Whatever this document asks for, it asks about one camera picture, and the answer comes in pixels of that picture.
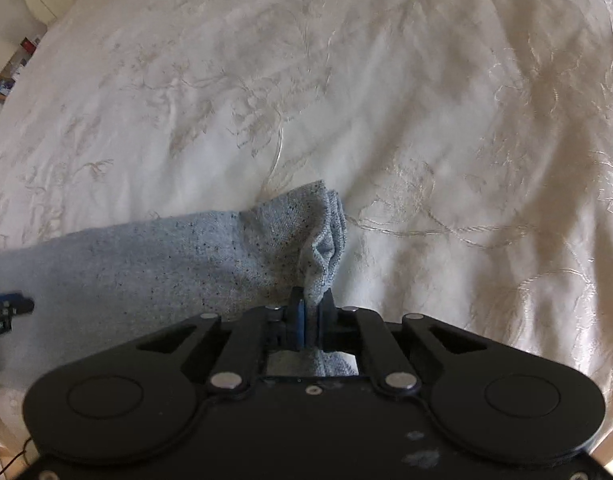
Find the light blue speckled pants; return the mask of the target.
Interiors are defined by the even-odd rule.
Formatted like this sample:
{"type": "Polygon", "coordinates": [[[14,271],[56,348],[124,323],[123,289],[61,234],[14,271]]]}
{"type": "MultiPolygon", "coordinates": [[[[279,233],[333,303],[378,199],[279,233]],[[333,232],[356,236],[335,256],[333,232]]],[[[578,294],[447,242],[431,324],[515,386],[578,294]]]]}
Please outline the light blue speckled pants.
{"type": "Polygon", "coordinates": [[[314,309],[347,241],[339,195],[313,182],[245,211],[90,229],[0,252],[0,292],[34,311],[0,336],[0,382],[26,388],[54,368],[186,318],[279,306],[314,309]]]}

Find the left cream nightstand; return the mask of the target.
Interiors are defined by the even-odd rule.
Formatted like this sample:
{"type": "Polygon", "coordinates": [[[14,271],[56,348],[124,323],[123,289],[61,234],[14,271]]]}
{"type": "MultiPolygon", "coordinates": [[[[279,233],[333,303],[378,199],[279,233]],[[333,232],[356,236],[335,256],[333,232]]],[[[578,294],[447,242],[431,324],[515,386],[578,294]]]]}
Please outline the left cream nightstand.
{"type": "Polygon", "coordinates": [[[33,55],[28,55],[20,44],[0,38],[0,78],[17,81],[33,55]]]}

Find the white embroidered bedspread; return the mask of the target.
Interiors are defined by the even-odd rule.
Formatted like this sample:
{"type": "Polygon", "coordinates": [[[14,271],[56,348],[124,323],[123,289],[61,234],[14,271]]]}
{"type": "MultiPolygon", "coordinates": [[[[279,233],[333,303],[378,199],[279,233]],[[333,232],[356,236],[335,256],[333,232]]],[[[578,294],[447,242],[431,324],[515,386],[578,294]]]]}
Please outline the white embroidered bedspread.
{"type": "Polygon", "coordinates": [[[613,0],[76,0],[0,111],[0,249],[313,181],[339,302],[576,367],[613,430],[613,0]]]}

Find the red box on nightstand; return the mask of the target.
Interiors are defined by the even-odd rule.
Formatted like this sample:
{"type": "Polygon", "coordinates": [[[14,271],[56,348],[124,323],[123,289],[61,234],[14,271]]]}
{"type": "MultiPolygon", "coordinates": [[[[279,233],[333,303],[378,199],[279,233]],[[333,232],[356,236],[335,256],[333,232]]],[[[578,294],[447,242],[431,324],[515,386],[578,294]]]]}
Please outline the red box on nightstand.
{"type": "Polygon", "coordinates": [[[24,37],[23,40],[20,42],[20,47],[22,47],[22,49],[25,50],[28,55],[34,55],[37,49],[37,43],[29,38],[24,37]]]}

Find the wooden picture frame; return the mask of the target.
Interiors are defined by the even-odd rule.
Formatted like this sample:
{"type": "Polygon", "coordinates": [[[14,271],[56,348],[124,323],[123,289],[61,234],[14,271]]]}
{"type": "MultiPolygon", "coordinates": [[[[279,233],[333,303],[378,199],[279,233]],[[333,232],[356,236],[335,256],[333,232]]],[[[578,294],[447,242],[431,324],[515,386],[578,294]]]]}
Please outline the wooden picture frame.
{"type": "Polygon", "coordinates": [[[14,88],[15,83],[16,82],[13,79],[0,78],[0,102],[3,102],[8,98],[12,88],[14,88]]]}

